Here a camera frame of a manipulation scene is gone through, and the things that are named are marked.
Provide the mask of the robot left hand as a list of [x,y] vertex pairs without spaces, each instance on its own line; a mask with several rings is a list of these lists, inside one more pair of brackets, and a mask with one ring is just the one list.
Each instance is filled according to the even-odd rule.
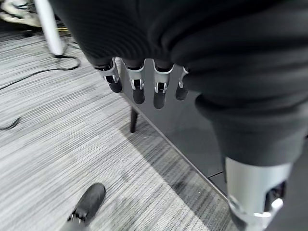
[[226,167],[242,231],[262,231],[284,204],[308,132],[305,0],[52,0],[88,61],[146,58],[186,70]]

